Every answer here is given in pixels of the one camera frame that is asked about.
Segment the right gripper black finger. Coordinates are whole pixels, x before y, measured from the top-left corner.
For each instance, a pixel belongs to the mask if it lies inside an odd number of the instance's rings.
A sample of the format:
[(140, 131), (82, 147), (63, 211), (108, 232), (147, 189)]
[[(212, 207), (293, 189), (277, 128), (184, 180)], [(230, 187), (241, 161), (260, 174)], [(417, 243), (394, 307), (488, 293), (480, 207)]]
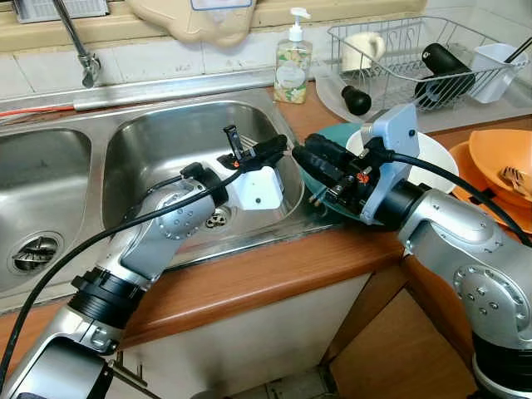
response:
[(345, 145), (335, 143), (322, 134), (312, 134), (305, 140), (305, 148), (312, 155), (331, 165), (346, 165), (354, 159), (354, 154), (346, 149)]
[(336, 185), (342, 181), (345, 172), (342, 165), (331, 165), (319, 157), (312, 155), (305, 145), (297, 145), (293, 148), (293, 158), (305, 172), (308, 172), (316, 181), (327, 187)]

